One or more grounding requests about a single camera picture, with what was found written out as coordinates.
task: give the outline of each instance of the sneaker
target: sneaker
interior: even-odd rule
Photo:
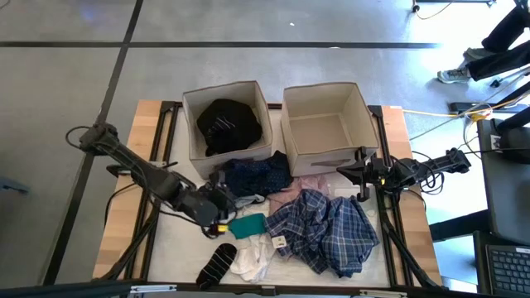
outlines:
[[[438,71],[438,79],[442,83],[452,84],[452,83],[467,83],[471,78],[467,68],[462,67],[456,70],[444,70]]]
[[[469,60],[478,60],[478,59],[486,58],[494,54],[495,53],[490,52],[489,50],[486,50],[484,48],[479,48],[479,49],[468,48],[464,52],[464,55],[470,58]]]

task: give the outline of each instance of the wooden table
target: wooden table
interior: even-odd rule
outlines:
[[[161,111],[172,110],[173,108],[178,108],[178,105],[173,102],[141,100],[137,106],[127,146],[146,160],[162,161],[169,154],[166,144],[171,142],[172,136],[169,133],[171,113],[161,113]],[[388,106],[384,106],[382,109],[390,154],[397,158],[412,157],[402,109]],[[120,177],[116,189],[129,183],[131,183],[129,177]],[[141,195],[142,190],[139,187],[132,187],[113,200],[94,268],[94,277],[106,273],[131,242],[140,210]],[[414,195],[405,192],[401,196],[400,208],[409,250],[429,277],[441,284],[423,203]],[[146,262],[143,253],[145,242],[131,267],[132,278],[142,277],[140,272],[142,265],[145,266]],[[395,247],[393,258],[396,266],[397,283],[404,285],[401,260]]]

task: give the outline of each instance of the pink cloth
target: pink cloth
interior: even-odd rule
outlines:
[[[324,195],[329,195],[327,181],[323,175],[306,175],[295,178],[289,187],[276,194],[270,194],[267,198],[270,200],[268,215],[271,216],[284,204],[295,200],[301,190],[318,190]]]

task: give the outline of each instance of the white tabletop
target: white tabletop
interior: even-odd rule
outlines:
[[[274,134],[272,153],[276,150],[285,152],[280,127],[281,112],[280,110],[271,110],[270,116]],[[187,129],[186,118],[180,110],[177,116],[170,157],[170,161],[179,161],[179,164],[171,169],[188,177],[199,187],[205,181],[199,177],[190,163]],[[351,182],[338,173],[326,174],[326,179],[332,196],[349,197],[359,192],[359,187],[352,186]],[[381,241],[376,200],[369,199],[361,203],[361,206],[374,227],[379,241]],[[253,208],[262,210],[265,215],[268,214],[268,202],[255,205]],[[161,214],[152,250],[148,280],[195,283],[200,270],[206,265],[220,244],[232,243],[239,248],[246,244],[243,240],[236,240],[231,232],[227,232],[217,239],[208,239],[195,225],[182,219]],[[244,285],[249,283],[229,271],[221,280],[221,284]],[[318,275],[298,258],[291,257],[285,260],[276,252],[272,257],[265,279],[258,284],[271,286],[389,286],[382,244],[373,248],[370,257],[363,263],[363,271],[354,274],[352,278],[338,278],[330,269]]]

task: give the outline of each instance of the black beanie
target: black beanie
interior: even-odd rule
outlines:
[[[206,156],[247,149],[262,137],[252,109],[231,99],[216,99],[197,119],[205,136]]]

